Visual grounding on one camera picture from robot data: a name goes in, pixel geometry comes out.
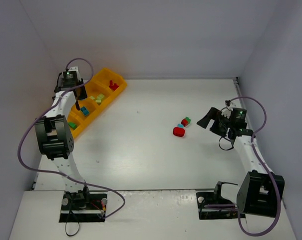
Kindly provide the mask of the light blue lego brick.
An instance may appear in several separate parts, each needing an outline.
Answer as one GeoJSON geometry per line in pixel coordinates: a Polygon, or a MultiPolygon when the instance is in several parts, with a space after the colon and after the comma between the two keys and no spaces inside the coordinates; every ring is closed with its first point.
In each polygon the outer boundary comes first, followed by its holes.
{"type": "Polygon", "coordinates": [[[83,113],[83,115],[85,117],[89,115],[89,111],[88,110],[82,110],[81,112],[83,113]]]}

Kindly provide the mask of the red and green brick stack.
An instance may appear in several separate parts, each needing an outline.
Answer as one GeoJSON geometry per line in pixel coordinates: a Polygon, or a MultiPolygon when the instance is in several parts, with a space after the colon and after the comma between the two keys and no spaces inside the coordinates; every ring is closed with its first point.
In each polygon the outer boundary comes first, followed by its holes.
{"type": "Polygon", "coordinates": [[[185,117],[184,119],[181,120],[181,124],[186,127],[190,124],[191,119],[189,117],[185,117]]]}

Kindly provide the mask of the dark green lego brick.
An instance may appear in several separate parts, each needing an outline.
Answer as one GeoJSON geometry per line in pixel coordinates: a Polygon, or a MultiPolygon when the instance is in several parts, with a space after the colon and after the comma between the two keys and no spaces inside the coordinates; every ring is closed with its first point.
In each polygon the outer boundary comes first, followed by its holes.
{"type": "Polygon", "coordinates": [[[71,129],[76,129],[77,128],[77,124],[73,123],[73,122],[68,122],[68,125],[71,129]]]}

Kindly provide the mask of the red arch lego piece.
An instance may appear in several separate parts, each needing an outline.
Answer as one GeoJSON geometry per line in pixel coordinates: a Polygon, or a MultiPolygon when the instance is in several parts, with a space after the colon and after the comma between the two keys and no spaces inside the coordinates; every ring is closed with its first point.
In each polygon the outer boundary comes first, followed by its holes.
{"type": "Polygon", "coordinates": [[[112,80],[109,81],[109,88],[112,90],[112,91],[115,91],[119,88],[119,85],[115,82],[113,82],[112,80]]]}

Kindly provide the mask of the large red rounded lego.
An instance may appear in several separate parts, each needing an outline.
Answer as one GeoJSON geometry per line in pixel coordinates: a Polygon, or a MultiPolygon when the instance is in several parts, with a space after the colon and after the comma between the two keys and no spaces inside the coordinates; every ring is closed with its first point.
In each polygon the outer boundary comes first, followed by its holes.
{"type": "Polygon", "coordinates": [[[182,138],[185,135],[185,129],[176,126],[176,127],[173,128],[172,133],[173,133],[174,136],[182,138]]]}

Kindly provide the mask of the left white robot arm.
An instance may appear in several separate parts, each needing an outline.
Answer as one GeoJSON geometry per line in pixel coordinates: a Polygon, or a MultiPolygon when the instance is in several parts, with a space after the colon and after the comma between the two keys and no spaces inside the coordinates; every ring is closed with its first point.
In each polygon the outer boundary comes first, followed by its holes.
{"type": "Polygon", "coordinates": [[[88,198],[88,188],[83,184],[85,180],[80,175],[72,155],[74,138],[67,122],[79,94],[69,91],[63,95],[63,92],[82,83],[78,67],[64,71],[61,86],[55,93],[53,109],[35,124],[39,150],[54,163],[60,174],[65,174],[62,178],[65,184],[64,197],[74,202],[86,202],[88,198]]]}

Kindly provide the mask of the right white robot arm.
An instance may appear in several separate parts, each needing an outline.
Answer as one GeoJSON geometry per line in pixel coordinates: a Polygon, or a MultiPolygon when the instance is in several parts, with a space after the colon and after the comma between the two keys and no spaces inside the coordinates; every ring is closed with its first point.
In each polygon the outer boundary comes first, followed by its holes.
{"type": "Polygon", "coordinates": [[[276,175],[264,160],[259,161],[255,153],[258,146],[253,131],[247,128],[247,110],[231,107],[221,110],[212,107],[207,114],[197,121],[197,125],[230,141],[233,149],[238,153],[245,169],[246,176],[239,187],[236,205],[240,213],[274,218],[277,214],[278,201],[274,185],[268,174],[270,172],[277,184],[280,198],[283,196],[285,180],[276,175]]]}

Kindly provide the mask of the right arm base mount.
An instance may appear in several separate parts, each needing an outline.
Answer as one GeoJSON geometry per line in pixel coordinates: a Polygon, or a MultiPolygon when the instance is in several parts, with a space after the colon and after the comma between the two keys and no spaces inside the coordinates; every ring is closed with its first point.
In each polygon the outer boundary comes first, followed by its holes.
{"type": "Polygon", "coordinates": [[[214,189],[196,192],[199,220],[231,220],[238,218],[235,197],[239,185],[218,181],[214,189]]]}

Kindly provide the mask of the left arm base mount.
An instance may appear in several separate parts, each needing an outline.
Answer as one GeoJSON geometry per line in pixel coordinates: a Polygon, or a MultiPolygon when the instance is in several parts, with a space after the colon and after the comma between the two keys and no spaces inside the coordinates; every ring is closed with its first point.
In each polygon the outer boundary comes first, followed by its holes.
{"type": "Polygon", "coordinates": [[[105,222],[107,194],[93,192],[85,198],[73,197],[69,192],[63,195],[60,208],[60,223],[103,223],[105,222]]]}

